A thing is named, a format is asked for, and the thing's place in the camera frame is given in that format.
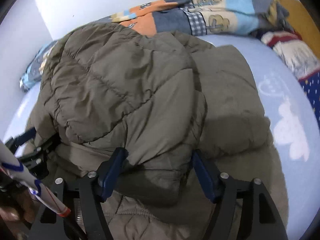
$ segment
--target red stripe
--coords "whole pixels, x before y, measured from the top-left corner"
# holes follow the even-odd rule
[[[276,43],[280,42],[286,42],[286,41],[292,41],[297,40],[299,41],[298,36],[296,35],[288,35],[288,36],[274,36],[271,41],[267,44],[270,48],[272,48]]]
[[[320,72],[320,68],[316,69],[316,70],[313,71],[311,74],[309,74],[309,75],[307,75],[307,76],[305,76],[305,77],[303,77],[303,78],[298,79],[298,81],[299,81],[299,82],[305,81],[306,79],[310,78],[311,76],[313,76],[313,75],[316,74],[317,72]]]
[[[58,210],[59,210],[59,213],[61,213],[61,210],[60,210],[58,204],[56,203],[56,201],[54,200],[54,198],[53,198],[52,195],[50,194],[51,191],[50,191],[46,186],[44,186],[44,188],[47,190],[47,192],[48,192],[49,196],[51,197],[52,201],[55,203],[56,207],[57,207]]]

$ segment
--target bed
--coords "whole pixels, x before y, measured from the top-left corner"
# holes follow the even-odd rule
[[[250,65],[266,116],[271,120],[287,186],[287,234],[290,240],[300,239],[320,207],[320,133],[310,103],[281,59],[259,40],[231,35],[200,38],[215,46],[232,44]],[[37,83],[25,95],[4,140],[24,131],[39,90]]]

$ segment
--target puffer jacket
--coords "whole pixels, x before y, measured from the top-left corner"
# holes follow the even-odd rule
[[[200,239],[214,205],[189,168],[196,147],[237,179],[261,178],[286,222],[269,125],[250,68],[233,46],[96,23],[52,49],[27,149],[59,132],[47,180],[70,180],[125,147],[124,171],[102,204],[114,238]]]

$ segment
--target navy blue dotted fabric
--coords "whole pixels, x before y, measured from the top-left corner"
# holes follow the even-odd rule
[[[320,128],[320,71],[299,80],[299,83],[311,103]]]

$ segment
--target blue stripe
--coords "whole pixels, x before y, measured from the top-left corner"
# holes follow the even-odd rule
[[[37,195],[38,197],[41,197],[41,187],[40,187],[40,183],[41,181],[39,179],[35,179],[35,185],[37,187],[37,190],[38,192],[36,192],[35,190],[33,189],[30,189],[30,192],[33,194],[33,195]]]
[[[252,0],[226,0],[226,9],[245,14],[255,13]]]
[[[135,19],[137,17],[137,15],[135,13],[132,13],[129,15],[129,19]]]
[[[130,11],[129,11],[128,9],[123,11],[123,15],[124,15],[124,16],[127,16],[127,15],[129,15],[129,14],[130,14]]]
[[[1,166],[8,169],[8,170],[22,172],[23,171],[23,164],[21,162],[19,162],[19,164],[20,164],[20,166],[16,166],[16,165],[9,164],[9,163],[1,163]]]
[[[249,16],[242,13],[235,13],[235,15],[237,17],[237,29],[235,34],[248,35],[258,28],[259,19],[257,16]]]

